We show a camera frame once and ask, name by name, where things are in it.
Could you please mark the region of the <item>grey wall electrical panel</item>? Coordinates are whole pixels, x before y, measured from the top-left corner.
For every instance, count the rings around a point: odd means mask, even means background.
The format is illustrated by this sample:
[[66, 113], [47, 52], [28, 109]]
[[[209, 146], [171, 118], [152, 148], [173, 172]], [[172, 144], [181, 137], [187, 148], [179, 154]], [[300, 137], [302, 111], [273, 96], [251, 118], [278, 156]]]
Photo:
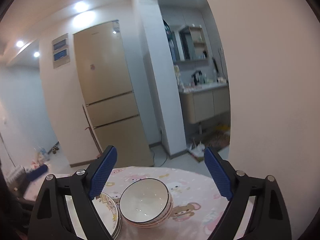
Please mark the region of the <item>grey wall electrical panel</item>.
[[68, 33], [52, 40], [53, 68], [70, 62]]

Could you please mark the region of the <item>bathroom vanity cabinet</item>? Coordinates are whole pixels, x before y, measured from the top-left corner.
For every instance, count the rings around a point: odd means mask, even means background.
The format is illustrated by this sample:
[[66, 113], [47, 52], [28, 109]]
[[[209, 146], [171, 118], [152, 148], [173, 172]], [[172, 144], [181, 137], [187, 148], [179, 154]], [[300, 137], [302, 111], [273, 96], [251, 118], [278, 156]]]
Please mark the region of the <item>bathroom vanity cabinet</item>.
[[227, 83], [209, 83], [179, 91], [182, 115], [189, 124], [198, 124], [230, 111]]

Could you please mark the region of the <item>black faucet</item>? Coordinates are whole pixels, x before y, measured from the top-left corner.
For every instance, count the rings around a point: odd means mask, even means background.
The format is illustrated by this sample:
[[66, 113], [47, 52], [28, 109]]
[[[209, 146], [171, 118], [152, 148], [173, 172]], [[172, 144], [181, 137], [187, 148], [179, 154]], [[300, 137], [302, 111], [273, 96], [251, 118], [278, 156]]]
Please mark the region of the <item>black faucet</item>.
[[195, 86], [204, 84], [203, 74], [200, 70], [195, 71], [191, 77], [193, 78], [193, 83]]

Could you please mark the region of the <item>white black-rimmed bowl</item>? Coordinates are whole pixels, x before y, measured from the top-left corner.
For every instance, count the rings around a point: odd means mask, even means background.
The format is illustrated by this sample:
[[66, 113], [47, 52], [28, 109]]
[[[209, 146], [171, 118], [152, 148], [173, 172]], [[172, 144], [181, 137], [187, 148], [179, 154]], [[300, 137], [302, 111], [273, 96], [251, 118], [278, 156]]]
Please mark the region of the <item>white black-rimmed bowl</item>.
[[151, 229], [164, 224], [174, 207], [167, 186], [155, 178], [132, 183], [122, 193], [119, 209], [122, 217], [138, 228]]

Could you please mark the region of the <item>patterned bathroom floor mat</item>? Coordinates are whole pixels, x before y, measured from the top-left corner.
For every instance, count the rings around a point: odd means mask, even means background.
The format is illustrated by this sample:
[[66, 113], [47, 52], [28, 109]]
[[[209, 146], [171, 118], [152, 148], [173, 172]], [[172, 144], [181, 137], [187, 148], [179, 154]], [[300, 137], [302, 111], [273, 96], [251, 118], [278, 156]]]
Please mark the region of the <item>patterned bathroom floor mat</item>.
[[229, 127], [219, 127], [218, 129], [206, 132], [202, 137], [201, 142], [206, 147], [222, 149], [229, 145], [230, 135], [231, 133]]

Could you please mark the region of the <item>cartoon life plate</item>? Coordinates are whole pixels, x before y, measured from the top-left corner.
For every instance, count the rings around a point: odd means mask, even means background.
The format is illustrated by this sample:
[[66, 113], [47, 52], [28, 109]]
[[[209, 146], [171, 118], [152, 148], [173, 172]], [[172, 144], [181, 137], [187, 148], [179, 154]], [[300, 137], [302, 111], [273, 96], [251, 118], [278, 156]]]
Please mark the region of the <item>cartoon life plate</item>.
[[[75, 234], [81, 239], [87, 239], [76, 213], [72, 197], [65, 196], [65, 200]], [[108, 232], [111, 234], [113, 239], [117, 239], [122, 226], [121, 215], [117, 204], [108, 194], [103, 192], [100, 196], [95, 197], [92, 200], [92, 203]]]

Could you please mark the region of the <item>beige three-door refrigerator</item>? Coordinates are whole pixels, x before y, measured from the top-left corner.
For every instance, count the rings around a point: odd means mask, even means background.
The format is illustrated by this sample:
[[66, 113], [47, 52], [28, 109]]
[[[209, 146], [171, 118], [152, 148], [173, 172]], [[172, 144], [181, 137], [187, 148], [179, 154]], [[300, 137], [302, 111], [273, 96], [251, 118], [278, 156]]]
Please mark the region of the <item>beige three-door refrigerator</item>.
[[98, 146], [116, 148], [116, 167], [153, 166], [118, 20], [92, 26], [73, 38], [85, 112]]

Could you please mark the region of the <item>bathroom mirror cabinet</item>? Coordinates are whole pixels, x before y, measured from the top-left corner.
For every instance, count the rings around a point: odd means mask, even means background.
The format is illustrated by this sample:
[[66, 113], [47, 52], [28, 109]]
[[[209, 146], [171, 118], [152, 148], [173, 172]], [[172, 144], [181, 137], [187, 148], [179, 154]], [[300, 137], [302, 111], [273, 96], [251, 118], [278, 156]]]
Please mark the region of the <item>bathroom mirror cabinet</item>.
[[173, 42], [173, 59], [175, 62], [205, 61], [208, 59], [208, 48], [201, 26], [170, 26]]

